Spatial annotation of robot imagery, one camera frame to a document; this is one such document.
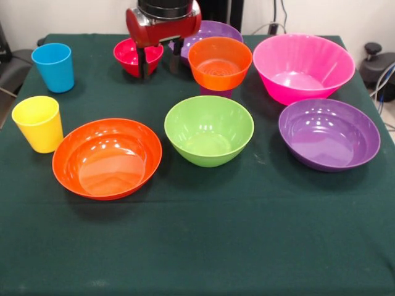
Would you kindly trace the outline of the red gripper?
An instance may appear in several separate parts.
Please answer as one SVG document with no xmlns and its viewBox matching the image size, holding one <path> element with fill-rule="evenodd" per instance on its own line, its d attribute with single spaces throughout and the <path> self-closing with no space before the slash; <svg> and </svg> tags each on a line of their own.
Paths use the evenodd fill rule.
<svg viewBox="0 0 395 296">
<path fill-rule="evenodd" d="M 178 73 L 182 40 L 198 32 L 201 9 L 197 1 L 190 0 L 146 0 L 137 1 L 125 14 L 127 28 L 138 47 L 139 76 L 149 77 L 145 47 L 174 40 L 170 59 L 170 72 Z"/>
</svg>

